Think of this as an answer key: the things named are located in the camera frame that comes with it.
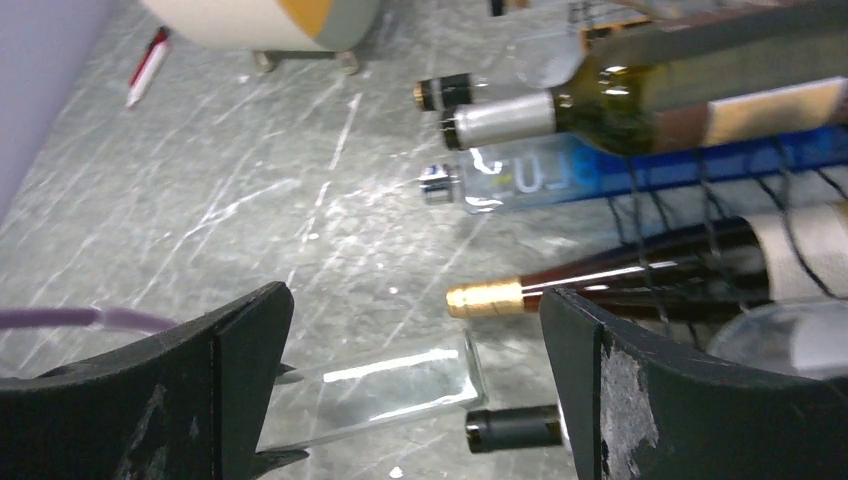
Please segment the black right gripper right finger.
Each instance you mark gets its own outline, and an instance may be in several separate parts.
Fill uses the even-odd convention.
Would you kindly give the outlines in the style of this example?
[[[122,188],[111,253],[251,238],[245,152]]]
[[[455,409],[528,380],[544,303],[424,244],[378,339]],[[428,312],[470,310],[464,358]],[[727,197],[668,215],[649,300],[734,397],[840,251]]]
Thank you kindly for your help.
[[[581,479],[843,479],[847,381],[725,361],[565,289],[539,316]]]

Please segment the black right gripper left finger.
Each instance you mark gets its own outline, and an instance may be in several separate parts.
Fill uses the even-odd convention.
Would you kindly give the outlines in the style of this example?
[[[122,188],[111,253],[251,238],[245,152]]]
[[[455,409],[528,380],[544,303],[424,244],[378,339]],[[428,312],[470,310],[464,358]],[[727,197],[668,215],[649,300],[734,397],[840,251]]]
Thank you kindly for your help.
[[[257,479],[306,459],[258,449],[293,311],[280,281],[184,323],[120,308],[3,310],[7,330],[96,326],[140,339],[2,377],[2,477]]]

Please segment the clear tall glass bottle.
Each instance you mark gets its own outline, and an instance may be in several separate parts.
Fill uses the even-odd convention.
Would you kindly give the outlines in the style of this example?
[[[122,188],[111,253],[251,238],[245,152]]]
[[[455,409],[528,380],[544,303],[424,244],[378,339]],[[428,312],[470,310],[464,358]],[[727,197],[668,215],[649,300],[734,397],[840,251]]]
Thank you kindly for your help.
[[[486,401],[475,342],[450,330],[279,375],[259,447],[305,449]]]

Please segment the dark green silver-capped wine bottle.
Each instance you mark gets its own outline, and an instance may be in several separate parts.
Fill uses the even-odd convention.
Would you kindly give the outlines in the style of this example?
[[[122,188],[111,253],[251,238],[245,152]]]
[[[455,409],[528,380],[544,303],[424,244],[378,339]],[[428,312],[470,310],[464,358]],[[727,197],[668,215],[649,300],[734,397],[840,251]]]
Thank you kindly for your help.
[[[846,3],[777,1],[612,34],[565,83],[448,109],[440,130],[454,151],[571,133],[636,156],[846,120]]]

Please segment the dark wine bottle black cap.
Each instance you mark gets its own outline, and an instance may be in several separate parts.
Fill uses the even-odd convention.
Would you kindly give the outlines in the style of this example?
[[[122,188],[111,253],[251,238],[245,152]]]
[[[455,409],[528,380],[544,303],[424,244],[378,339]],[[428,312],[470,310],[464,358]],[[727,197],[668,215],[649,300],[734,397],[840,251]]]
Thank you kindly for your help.
[[[469,411],[464,431],[472,454],[565,447],[568,443],[557,405]]]

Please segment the large clear round bottle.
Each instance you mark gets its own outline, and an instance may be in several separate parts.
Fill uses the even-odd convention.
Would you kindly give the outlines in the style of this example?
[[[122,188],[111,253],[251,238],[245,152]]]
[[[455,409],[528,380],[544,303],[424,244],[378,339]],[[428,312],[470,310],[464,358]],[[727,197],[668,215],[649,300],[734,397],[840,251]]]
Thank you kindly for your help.
[[[847,376],[847,302],[773,303],[722,327],[707,353],[747,367],[815,380]]]

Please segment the red wine bottle gold foil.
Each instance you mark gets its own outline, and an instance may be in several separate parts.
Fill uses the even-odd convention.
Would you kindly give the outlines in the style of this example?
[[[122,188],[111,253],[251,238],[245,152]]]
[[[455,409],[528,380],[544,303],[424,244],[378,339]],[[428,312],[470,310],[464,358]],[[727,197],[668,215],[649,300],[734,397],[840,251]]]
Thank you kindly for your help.
[[[570,289],[625,318],[724,322],[746,307],[847,295],[847,203],[722,219],[651,236],[546,271],[452,287],[456,318],[537,311]]]

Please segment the blue clear vodka bottle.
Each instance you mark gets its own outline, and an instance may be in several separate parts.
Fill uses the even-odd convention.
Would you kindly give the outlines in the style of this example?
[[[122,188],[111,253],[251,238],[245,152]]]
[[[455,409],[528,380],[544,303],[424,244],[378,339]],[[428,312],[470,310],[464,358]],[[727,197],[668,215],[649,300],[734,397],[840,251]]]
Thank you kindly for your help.
[[[696,151],[624,158],[570,134],[459,152],[453,163],[424,168],[429,205],[457,203],[469,214],[506,212],[615,197],[633,191],[724,182],[847,162],[847,130],[824,127]]]

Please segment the clear bottle with black cap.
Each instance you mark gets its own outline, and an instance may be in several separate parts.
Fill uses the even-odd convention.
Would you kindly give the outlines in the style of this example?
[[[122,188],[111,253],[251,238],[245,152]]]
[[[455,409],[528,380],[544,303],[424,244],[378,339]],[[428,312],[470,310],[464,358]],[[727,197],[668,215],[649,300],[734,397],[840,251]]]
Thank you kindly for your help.
[[[417,82],[413,95],[422,111],[512,98],[567,80],[591,43],[590,30],[555,27],[522,34],[476,71]]]

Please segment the red white box cutter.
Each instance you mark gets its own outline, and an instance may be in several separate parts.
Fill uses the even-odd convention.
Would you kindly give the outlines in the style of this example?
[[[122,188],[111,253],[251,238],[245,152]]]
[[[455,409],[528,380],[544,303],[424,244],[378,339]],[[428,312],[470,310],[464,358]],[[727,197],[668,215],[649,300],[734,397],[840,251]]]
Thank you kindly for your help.
[[[170,47],[170,29],[161,26],[148,44],[147,50],[129,82],[129,90],[125,102],[126,108],[133,108],[146,95],[167,58]]]

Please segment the white cylindrical drum appliance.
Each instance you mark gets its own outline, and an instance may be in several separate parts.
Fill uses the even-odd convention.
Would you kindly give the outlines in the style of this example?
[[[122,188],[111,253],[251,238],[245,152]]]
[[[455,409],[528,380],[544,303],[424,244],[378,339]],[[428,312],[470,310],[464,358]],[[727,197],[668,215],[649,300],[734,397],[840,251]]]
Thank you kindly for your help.
[[[332,54],[346,75],[359,70],[353,52],[380,13],[378,0],[146,0],[164,25],[209,49],[249,51],[259,71],[277,54]]]

